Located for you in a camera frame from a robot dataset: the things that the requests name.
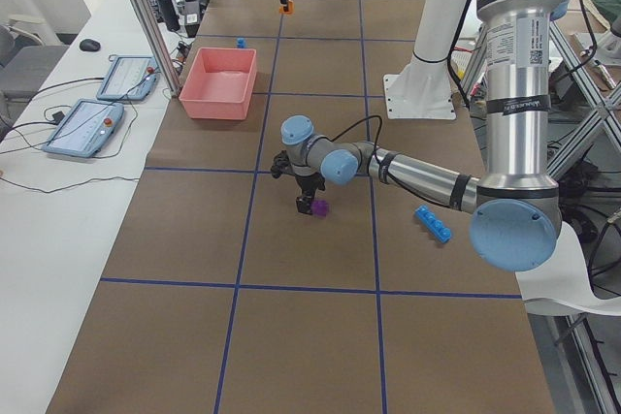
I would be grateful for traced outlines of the pink plastic box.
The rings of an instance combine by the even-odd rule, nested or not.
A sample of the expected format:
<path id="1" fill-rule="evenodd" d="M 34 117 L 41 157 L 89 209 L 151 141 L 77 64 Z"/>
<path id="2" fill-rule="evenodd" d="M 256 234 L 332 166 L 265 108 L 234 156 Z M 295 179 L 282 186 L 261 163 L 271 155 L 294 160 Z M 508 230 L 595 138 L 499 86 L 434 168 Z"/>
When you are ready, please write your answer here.
<path id="1" fill-rule="evenodd" d="M 245 120 L 256 75 L 253 48 L 199 48 L 180 101 L 192 119 Z"/>

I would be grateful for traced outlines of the purple block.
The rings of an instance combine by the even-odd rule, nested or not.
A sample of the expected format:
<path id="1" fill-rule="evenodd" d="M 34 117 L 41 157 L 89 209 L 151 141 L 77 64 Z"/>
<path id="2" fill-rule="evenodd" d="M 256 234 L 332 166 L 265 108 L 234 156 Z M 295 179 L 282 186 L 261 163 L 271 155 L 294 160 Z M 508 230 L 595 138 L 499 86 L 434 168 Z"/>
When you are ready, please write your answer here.
<path id="1" fill-rule="evenodd" d="M 330 211 L 329 203 L 325 200 L 315 199 L 311 203 L 311 213 L 315 216 L 326 217 Z"/>

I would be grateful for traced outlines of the lower blue teach pendant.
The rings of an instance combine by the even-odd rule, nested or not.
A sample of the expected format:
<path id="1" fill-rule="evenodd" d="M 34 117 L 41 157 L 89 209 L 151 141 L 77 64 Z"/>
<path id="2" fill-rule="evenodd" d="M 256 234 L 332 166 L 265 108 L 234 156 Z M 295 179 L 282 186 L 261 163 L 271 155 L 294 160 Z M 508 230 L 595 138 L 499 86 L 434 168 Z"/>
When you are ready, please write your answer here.
<path id="1" fill-rule="evenodd" d="M 43 144 L 42 151 L 89 158 L 106 144 L 124 113 L 119 102 L 80 99 Z"/>

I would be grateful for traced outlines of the long blue block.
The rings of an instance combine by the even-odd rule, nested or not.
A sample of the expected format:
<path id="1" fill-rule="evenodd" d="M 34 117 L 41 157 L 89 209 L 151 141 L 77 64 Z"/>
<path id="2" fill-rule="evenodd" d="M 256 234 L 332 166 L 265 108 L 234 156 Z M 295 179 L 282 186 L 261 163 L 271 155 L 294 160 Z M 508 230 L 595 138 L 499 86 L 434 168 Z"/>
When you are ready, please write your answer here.
<path id="1" fill-rule="evenodd" d="M 428 207 L 418 207 L 414 215 L 437 241 L 445 244 L 451 240 L 451 230 Z"/>

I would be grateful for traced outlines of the black water bottle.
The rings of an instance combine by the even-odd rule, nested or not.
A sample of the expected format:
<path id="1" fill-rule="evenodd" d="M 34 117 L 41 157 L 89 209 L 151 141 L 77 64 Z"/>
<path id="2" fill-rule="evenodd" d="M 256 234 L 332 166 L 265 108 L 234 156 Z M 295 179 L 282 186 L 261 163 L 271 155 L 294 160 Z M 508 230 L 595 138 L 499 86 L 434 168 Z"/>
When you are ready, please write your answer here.
<path id="1" fill-rule="evenodd" d="M 180 30 L 180 23 L 173 0 L 156 0 L 156 3 L 167 29 L 178 32 Z"/>

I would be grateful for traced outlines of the orange block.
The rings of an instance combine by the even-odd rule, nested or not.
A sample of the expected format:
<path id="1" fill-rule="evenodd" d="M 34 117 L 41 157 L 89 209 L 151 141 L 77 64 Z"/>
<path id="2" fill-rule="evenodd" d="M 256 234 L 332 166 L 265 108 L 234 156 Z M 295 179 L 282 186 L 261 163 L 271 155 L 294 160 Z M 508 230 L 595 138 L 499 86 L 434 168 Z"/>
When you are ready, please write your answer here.
<path id="1" fill-rule="evenodd" d="M 279 6 L 279 12 L 282 15 L 292 15 L 294 12 L 294 3 L 292 0 L 288 0 L 286 4 Z"/>

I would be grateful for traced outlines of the aluminium frame post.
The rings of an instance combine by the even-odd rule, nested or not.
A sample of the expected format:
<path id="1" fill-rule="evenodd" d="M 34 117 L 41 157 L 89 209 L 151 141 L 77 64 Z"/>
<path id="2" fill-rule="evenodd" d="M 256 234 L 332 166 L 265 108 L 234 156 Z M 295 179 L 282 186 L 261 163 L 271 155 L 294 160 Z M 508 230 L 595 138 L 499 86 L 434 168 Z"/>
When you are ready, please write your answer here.
<path id="1" fill-rule="evenodd" d="M 130 0 L 130 3 L 147 37 L 148 45 L 159 65 L 160 73 L 168 84 L 171 96 L 178 97 L 181 91 L 180 78 L 148 0 Z"/>

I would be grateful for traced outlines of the upper blue teach pendant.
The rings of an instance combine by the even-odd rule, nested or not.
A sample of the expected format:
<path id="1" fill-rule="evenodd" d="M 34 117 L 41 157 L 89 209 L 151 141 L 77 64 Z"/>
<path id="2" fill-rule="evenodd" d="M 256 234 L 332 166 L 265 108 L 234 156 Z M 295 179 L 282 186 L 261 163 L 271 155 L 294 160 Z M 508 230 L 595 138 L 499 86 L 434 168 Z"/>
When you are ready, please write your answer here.
<path id="1" fill-rule="evenodd" d="M 101 101 L 142 101 L 155 87 L 158 64 L 154 57 L 115 55 L 96 94 Z"/>

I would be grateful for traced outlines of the white chair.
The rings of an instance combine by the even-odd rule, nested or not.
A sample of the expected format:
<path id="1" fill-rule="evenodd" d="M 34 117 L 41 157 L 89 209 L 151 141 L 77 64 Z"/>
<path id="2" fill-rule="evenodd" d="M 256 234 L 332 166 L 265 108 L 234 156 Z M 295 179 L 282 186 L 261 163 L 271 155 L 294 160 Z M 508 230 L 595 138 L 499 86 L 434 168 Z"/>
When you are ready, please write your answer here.
<path id="1" fill-rule="evenodd" d="M 620 316 L 619 297 L 600 299 L 592 291 L 581 244 L 567 222 L 562 223 L 552 256 L 539 267 L 515 276 L 529 314 Z"/>

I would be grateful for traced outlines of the blue teach pendant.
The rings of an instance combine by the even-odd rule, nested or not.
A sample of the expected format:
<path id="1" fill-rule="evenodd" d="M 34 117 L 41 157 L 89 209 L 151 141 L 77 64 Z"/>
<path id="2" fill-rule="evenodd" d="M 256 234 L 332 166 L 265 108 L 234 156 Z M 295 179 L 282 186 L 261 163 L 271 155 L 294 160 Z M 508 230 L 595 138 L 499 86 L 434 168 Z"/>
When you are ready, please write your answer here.
<path id="1" fill-rule="evenodd" d="M 106 144 L 124 113 L 119 102 L 80 99 L 43 144 L 42 151 L 89 158 Z"/>
<path id="2" fill-rule="evenodd" d="M 154 57 L 115 55 L 96 94 L 101 101 L 142 101 L 155 87 L 158 64 Z"/>

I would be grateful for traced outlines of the black computer mouse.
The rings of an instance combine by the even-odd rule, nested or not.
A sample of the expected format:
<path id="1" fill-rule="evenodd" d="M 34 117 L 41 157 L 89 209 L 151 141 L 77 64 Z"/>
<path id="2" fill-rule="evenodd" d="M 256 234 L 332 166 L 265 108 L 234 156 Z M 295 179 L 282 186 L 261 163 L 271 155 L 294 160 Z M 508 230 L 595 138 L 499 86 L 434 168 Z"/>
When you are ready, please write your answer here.
<path id="1" fill-rule="evenodd" d="M 101 49 L 101 44 L 93 39 L 83 39 L 79 43 L 79 49 L 86 52 L 97 52 Z"/>

